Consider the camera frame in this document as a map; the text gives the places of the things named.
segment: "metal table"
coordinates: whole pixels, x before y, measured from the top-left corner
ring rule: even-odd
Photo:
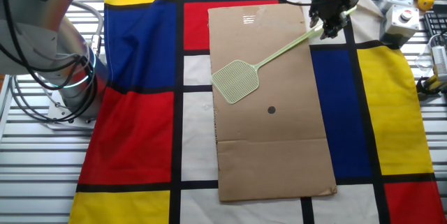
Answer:
[[[78,1],[103,12],[104,0]],[[70,7],[67,17],[87,40],[91,38],[96,30],[93,15]],[[415,83],[426,74],[415,64],[415,58],[428,42],[423,24],[420,28],[423,29],[402,48]],[[30,76],[22,76],[19,81],[29,103],[47,113],[50,100],[40,86]],[[0,120],[0,223],[67,223],[91,131],[70,128],[53,131],[30,119],[11,98],[3,89],[0,104],[4,101],[6,106]],[[420,108],[447,215],[446,100],[444,96],[425,101]]]

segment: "gray robot arm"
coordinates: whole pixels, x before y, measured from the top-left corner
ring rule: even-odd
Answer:
[[[34,68],[34,72],[54,87],[60,88],[68,80],[64,88],[59,89],[65,106],[72,112],[82,112],[78,116],[90,120],[98,114],[108,71],[97,56],[101,41],[99,35],[94,36],[91,49],[65,17],[72,1],[8,0],[8,7],[28,67]],[[19,58],[8,25],[5,2],[0,0],[0,73],[28,74],[29,68],[25,68],[23,60]],[[77,59],[81,64],[75,65]],[[91,98],[90,103],[85,102],[88,97]]]

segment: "yellow toy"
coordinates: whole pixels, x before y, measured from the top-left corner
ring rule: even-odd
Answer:
[[[418,5],[421,10],[429,10],[433,7],[434,0],[418,0]]]

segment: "fly swatter handle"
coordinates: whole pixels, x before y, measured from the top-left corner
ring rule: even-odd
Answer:
[[[357,9],[357,6],[354,6],[352,9],[344,12],[345,15],[351,14],[355,9]],[[323,23],[317,24],[313,29],[308,31],[306,34],[300,36],[298,39],[294,40],[292,43],[289,43],[288,45],[284,46],[282,49],[275,52],[270,57],[266,58],[264,61],[260,62],[259,64],[255,65],[255,69],[259,69],[264,64],[270,62],[271,60],[281,56],[283,53],[287,52],[291,48],[295,47],[297,44],[301,43],[302,41],[308,39],[309,37],[313,36],[315,33],[318,33],[323,28]]]

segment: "mondrian-patterned fabric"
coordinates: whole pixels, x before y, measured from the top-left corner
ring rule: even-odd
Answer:
[[[71,224],[446,223],[410,67],[364,7],[311,41],[338,193],[219,202],[207,10],[271,3],[105,0],[109,83]]]

